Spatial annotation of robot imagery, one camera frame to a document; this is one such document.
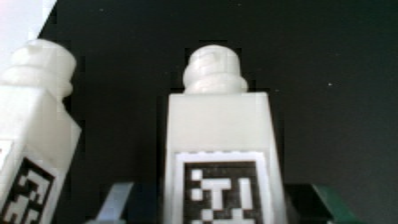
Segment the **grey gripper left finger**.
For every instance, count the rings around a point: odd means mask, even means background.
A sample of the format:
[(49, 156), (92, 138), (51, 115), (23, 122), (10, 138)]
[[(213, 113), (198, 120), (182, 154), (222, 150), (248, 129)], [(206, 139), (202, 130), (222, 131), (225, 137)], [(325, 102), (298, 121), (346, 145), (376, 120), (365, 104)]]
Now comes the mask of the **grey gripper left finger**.
[(127, 207), (133, 186), (133, 182), (117, 182), (111, 185), (95, 218), (83, 224), (127, 224), (122, 213)]

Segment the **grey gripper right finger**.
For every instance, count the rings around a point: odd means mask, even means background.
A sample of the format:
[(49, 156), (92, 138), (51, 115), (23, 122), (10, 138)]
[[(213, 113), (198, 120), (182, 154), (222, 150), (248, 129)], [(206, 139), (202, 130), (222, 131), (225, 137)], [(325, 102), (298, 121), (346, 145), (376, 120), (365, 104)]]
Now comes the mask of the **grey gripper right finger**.
[(285, 213), (289, 224), (367, 224), (335, 190), (319, 184), (285, 185)]

